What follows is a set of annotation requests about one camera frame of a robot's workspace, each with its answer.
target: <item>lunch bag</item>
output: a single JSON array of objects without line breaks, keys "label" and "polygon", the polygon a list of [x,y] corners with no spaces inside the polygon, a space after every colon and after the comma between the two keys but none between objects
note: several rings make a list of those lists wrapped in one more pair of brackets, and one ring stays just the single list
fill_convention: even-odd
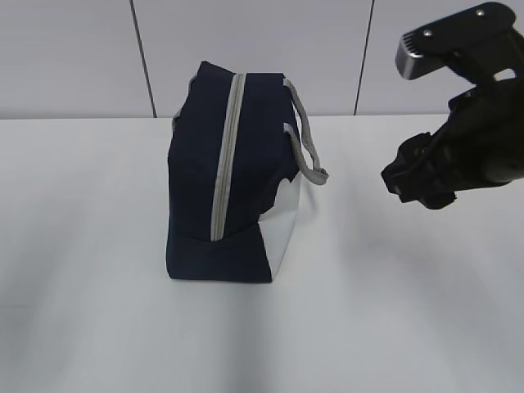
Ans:
[{"label": "lunch bag", "polygon": [[300,173],[318,185],[328,179],[283,74],[234,74],[208,62],[173,119],[168,167],[167,271],[186,280],[272,282],[295,223]]}]

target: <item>white wall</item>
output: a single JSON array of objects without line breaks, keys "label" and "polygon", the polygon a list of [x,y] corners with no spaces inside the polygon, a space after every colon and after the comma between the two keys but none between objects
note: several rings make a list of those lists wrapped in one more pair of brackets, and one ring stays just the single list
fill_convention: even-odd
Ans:
[{"label": "white wall", "polygon": [[370,0],[135,0],[159,116],[172,116],[201,60],[283,72],[310,114],[355,106]]},{"label": "white wall", "polygon": [[[524,32],[524,2],[505,0]],[[353,114],[372,0],[134,0],[159,116],[201,60],[284,72],[312,115]],[[468,88],[449,70],[403,80],[400,35],[481,0],[375,0],[358,114],[441,113]],[[128,0],[2,0],[0,119],[150,117]]]},{"label": "white wall", "polygon": [[0,118],[151,116],[129,3],[2,0]]}]

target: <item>robotic arm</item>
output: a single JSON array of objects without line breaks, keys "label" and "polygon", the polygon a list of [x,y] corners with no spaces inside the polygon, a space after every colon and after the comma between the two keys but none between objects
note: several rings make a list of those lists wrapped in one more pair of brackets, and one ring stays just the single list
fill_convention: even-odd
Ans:
[{"label": "robotic arm", "polygon": [[[476,85],[449,101],[451,113],[438,131],[402,143],[382,171],[387,189],[402,202],[437,210],[457,191],[524,178],[524,38],[515,20],[510,8],[487,2],[400,40],[396,64],[404,78],[448,66]],[[515,78],[497,80],[504,70]]]}]

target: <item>white side panel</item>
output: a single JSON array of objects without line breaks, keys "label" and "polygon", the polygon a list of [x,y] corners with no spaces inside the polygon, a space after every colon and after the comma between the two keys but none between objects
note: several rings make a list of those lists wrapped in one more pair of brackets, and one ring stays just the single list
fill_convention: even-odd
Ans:
[{"label": "white side panel", "polygon": [[273,279],[277,276],[289,237],[295,226],[301,180],[301,173],[298,173],[292,182],[286,178],[283,179],[278,186],[273,209],[260,215],[260,232],[264,239],[265,252]]}]

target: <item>gray strap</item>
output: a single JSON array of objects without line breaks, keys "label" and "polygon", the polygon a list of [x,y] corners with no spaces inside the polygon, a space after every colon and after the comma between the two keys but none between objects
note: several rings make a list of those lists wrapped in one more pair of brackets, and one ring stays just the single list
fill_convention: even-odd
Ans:
[{"label": "gray strap", "polygon": [[293,104],[295,105],[296,111],[300,117],[300,122],[302,123],[300,137],[302,139],[302,145],[304,145],[305,150],[309,153],[309,156],[313,161],[313,169],[310,169],[305,162],[304,154],[302,153],[302,146],[295,134],[295,131],[293,130],[293,127],[290,124],[285,123],[284,132],[288,133],[291,137],[291,148],[293,149],[296,164],[305,178],[307,178],[313,184],[322,186],[327,182],[329,174],[324,168],[320,166],[320,159],[318,158],[317,149],[315,149],[313,138],[311,137],[311,127],[309,126],[308,116],[305,113],[304,106],[298,97],[295,86],[289,79],[284,79],[284,86],[289,88]]}]

